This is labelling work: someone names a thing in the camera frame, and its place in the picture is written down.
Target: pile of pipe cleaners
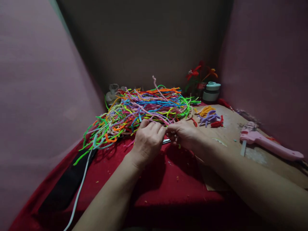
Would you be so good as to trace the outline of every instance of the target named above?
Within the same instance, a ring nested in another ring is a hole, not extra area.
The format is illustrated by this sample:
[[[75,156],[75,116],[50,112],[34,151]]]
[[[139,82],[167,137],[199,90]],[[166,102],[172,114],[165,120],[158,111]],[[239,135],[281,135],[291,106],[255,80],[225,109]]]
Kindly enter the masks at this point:
[[[196,109],[195,111],[198,114],[198,117],[200,118],[199,126],[205,124],[205,127],[207,127],[208,123],[211,123],[212,128],[218,128],[224,126],[224,117],[223,115],[218,116],[216,114],[215,108],[211,106],[206,106],[200,112],[198,112]]]
[[[154,76],[153,79],[155,89],[152,90],[140,91],[140,89],[131,90],[127,88],[125,88],[125,91],[118,90],[118,98],[108,109],[108,112],[97,116],[94,124],[84,133],[81,150],[88,148],[88,151],[80,156],[74,165],[92,149],[108,148],[119,137],[135,134],[142,119],[159,122],[167,126],[181,118],[192,119],[189,114],[195,108],[191,104],[197,105],[201,101],[197,101],[198,98],[183,97],[180,88],[167,89],[163,85],[157,86]],[[88,143],[87,134],[91,134]]]

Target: pink wall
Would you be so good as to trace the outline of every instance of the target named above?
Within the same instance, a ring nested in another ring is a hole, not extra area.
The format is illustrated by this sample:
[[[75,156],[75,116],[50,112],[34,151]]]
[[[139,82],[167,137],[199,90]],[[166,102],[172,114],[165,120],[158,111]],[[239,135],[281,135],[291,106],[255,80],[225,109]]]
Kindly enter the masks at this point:
[[[308,2],[235,0],[220,55],[223,97],[308,157]]]
[[[48,1],[7,0],[0,11],[0,230],[6,230],[103,108]]]

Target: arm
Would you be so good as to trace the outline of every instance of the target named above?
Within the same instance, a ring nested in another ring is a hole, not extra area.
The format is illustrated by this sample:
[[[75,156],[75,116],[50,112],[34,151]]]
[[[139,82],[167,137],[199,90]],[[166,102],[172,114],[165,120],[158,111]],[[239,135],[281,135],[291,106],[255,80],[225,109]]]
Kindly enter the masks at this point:
[[[119,230],[124,222],[133,188],[144,167],[159,153],[166,129],[143,120],[135,144],[93,199],[74,227],[78,230]]]
[[[308,230],[308,192],[271,170],[230,153],[187,122],[168,127],[173,143],[192,150],[256,213],[286,229]]]

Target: jar lid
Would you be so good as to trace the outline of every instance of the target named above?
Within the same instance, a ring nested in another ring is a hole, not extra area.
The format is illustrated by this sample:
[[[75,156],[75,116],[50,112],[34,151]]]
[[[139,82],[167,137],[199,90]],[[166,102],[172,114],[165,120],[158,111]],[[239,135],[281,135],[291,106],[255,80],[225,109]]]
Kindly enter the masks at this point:
[[[206,90],[219,90],[221,84],[219,83],[215,83],[213,81],[208,82],[208,84],[206,85]]]

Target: orange flower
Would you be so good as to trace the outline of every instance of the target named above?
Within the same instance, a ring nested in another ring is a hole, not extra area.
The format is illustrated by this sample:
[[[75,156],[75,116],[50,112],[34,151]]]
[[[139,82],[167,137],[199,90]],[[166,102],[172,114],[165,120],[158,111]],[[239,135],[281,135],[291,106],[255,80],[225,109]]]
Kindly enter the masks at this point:
[[[206,67],[207,67],[209,73],[207,74],[207,76],[204,77],[204,79],[201,82],[203,82],[210,75],[214,75],[216,78],[218,78],[218,75],[215,73],[216,70],[214,68],[210,69],[210,67],[208,67],[208,66],[206,66]]]

